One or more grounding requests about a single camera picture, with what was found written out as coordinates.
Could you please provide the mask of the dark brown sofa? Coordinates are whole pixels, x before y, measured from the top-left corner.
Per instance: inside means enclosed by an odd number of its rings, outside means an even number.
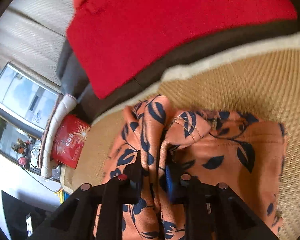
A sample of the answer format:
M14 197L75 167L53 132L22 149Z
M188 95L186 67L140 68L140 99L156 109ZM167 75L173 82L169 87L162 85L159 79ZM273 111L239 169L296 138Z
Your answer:
M300 0L74 0L74 9L57 75L87 122L167 68L300 31Z

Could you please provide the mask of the window with frame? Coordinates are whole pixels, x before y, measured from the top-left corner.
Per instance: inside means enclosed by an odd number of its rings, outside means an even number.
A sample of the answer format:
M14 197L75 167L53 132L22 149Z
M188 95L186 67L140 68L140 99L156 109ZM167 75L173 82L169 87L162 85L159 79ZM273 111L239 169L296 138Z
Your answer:
M39 174L38 157L58 93L11 63L0 68L0 154Z

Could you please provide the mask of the red cushion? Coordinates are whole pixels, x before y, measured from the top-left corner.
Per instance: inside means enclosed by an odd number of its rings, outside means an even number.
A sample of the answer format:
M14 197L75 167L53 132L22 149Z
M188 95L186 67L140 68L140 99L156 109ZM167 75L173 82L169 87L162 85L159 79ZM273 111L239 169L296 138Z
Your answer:
M186 42L297 18L290 0L74 0L74 7L66 35L101 99Z

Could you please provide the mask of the red sparkle gift bag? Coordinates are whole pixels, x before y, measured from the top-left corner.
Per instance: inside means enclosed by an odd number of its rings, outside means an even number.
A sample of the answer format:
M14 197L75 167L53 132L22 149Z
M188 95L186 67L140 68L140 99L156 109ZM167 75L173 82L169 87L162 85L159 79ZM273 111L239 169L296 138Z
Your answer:
M57 130L51 157L58 163L76 168L91 126L77 116L68 114Z

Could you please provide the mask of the orange floral garment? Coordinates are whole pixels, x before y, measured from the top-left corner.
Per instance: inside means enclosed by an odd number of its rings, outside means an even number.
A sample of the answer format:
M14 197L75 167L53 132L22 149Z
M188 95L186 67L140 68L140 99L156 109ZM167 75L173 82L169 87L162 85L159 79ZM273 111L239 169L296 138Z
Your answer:
M123 110L125 119L104 166L104 182L137 155L145 174L141 198L123 206L124 239L184 239L185 215L164 189L168 159L202 183L228 184L273 233L279 180L286 156L283 124L248 113L176 109L156 96Z

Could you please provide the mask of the woven rattan mat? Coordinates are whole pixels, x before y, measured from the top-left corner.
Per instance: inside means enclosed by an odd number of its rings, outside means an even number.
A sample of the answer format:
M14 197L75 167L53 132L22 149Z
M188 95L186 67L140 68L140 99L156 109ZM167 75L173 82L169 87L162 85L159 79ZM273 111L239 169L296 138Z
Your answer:
M177 107L242 110L264 120L282 122L288 134L278 214L280 239L300 236L300 32L228 49L186 66L168 68L143 92L102 111L76 168L63 167L62 187L72 193L82 183L98 185L122 111L155 94Z

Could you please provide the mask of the beige patterned curtain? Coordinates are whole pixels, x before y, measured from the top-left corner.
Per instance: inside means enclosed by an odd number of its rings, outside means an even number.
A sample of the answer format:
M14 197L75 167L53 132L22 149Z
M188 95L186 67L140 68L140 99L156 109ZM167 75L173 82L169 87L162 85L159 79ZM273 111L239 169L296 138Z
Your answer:
M0 12L0 70L11 63L59 90L57 63L74 15L73 0L8 0Z

